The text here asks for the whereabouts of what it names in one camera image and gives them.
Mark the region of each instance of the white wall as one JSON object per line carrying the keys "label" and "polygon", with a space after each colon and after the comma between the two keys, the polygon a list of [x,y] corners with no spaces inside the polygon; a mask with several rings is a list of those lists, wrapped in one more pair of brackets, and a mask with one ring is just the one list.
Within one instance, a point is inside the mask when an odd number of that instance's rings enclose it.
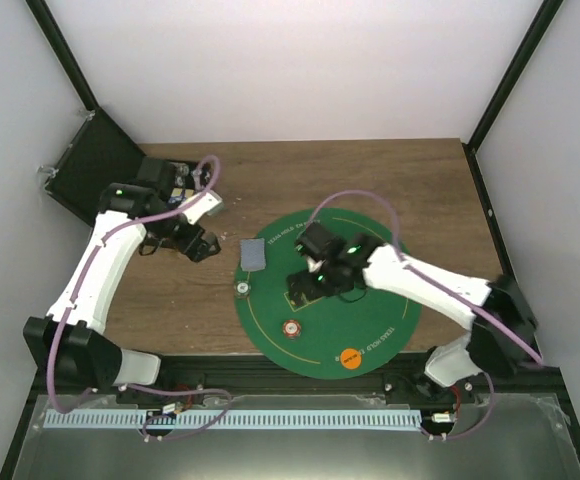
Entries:
{"label": "white wall", "polygon": [[79,106],[25,2],[0,1],[0,469],[34,373],[23,325],[45,314],[87,241],[36,177],[76,133]]}
{"label": "white wall", "polygon": [[540,0],[48,0],[138,142],[461,137]]}
{"label": "white wall", "polygon": [[479,163],[541,347],[580,420],[580,1],[564,2]]}

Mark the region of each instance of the black panel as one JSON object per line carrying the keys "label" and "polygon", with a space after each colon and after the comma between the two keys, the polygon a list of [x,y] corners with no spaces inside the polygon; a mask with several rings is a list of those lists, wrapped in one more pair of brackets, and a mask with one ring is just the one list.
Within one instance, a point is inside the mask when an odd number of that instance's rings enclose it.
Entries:
{"label": "black panel", "polygon": [[[39,368],[48,368],[48,358],[59,323],[51,318],[30,317],[23,337]],[[74,385],[110,388],[121,369],[121,349],[85,326],[66,325],[55,361],[55,377]]]}
{"label": "black panel", "polygon": [[55,200],[93,226],[101,192],[111,183],[137,176],[145,154],[103,110],[83,124],[57,164],[46,190]]}

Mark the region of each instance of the orange sticker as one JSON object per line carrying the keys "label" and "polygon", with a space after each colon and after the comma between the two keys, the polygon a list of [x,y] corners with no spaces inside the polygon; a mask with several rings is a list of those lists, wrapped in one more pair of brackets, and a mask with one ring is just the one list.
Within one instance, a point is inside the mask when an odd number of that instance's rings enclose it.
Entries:
{"label": "orange sticker", "polygon": [[361,366],[361,352],[354,348],[346,348],[339,357],[341,365],[348,370],[354,370]]}

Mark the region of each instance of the poker chip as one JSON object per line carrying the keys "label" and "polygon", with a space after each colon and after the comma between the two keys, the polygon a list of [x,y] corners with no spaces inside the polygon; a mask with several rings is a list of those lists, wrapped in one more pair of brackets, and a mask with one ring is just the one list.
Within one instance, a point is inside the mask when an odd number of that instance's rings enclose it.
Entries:
{"label": "poker chip", "polygon": [[286,320],[283,323],[283,334],[288,338],[297,338],[301,335],[301,325],[296,320]]}

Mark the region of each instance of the black frame edge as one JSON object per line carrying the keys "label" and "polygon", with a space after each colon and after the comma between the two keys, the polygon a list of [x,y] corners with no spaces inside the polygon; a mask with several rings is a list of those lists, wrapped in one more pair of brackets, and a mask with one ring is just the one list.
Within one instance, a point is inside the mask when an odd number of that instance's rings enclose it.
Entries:
{"label": "black frame edge", "polygon": [[568,425],[568,432],[570,433],[570,438],[572,439],[572,444],[577,452],[577,457],[579,458],[579,465],[580,465],[580,425],[579,420],[577,419],[577,415],[574,411],[574,407],[572,406],[572,402],[570,401],[570,397],[561,398],[559,399],[559,406],[563,413],[565,413],[568,418],[570,419],[570,424]]}
{"label": "black frame edge", "polygon": [[490,195],[488,195],[488,189],[483,181],[483,176],[481,175],[481,169],[479,168],[479,162],[477,161],[477,153],[469,145],[463,144],[463,151],[468,161],[468,167],[470,168],[470,174],[472,175],[472,181],[474,187],[477,190],[477,195],[479,196],[479,202],[481,202],[481,208],[483,209],[483,214],[486,217],[486,222],[488,223],[488,228],[490,229],[490,236],[492,237],[492,243],[494,244],[494,249],[497,252],[497,257],[499,257],[499,264],[501,265],[501,271],[512,278],[514,276],[514,270],[512,269],[512,262],[508,256],[508,250],[506,249],[506,244],[503,241],[503,236],[501,235],[501,230],[499,229],[499,222],[497,222],[497,215],[492,208],[492,203],[490,202]]}
{"label": "black frame edge", "polygon": [[17,424],[17,429],[12,436],[10,448],[8,448],[8,452],[6,453],[6,457],[1,467],[0,480],[11,480],[14,477],[17,463],[19,462],[19,455],[23,448],[23,442],[26,438],[26,434],[28,433],[28,427],[30,425],[30,420],[32,420],[32,414],[34,412],[34,406],[37,403],[38,396],[39,392],[38,389],[35,388],[33,380],[33,384],[30,387],[30,392],[28,393],[28,398],[23,405],[21,417],[19,418],[19,423]]}
{"label": "black frame edge", "polygon": [[59,25],[52,16],[48,4],[44,0],[26,0],[28,8],[37,20],[39,27],[43,31],[48,43],[54,50],[57,59],[68,75],[72,86],[83,102],[87,110],[96,110],[99,108],[99,102],[88,85],[86,77],[83,75],[77,60],[74,58],[66,39],[59,29]]}
{"label": "black frame edge", "polygon": [[517,81],[521,77],[521,74],[530,61],[532,54],[541,42],[543,35],[548,30],[548,27],[552,23],[552,19],[559,11],[559,7],[561,7],[562,3],[563,0],[544,0],[539,7],[539,10],[532,20],[530,27],[528,27],[521,44],[517,48],[514,57],[512,57],[510,65],[508,65],[506,72],[503,74],[499,86],[495,90],[494,95],[490,99],[485,112],[483,112],[483,115],[474,130],[474,133],[468,141],[470,149],[475,151],[479,150],[479,147],[485,140],[486,135],[488,135],[490,128],[492,128],[499,112],[510,96],[512,89],[517,84]]}

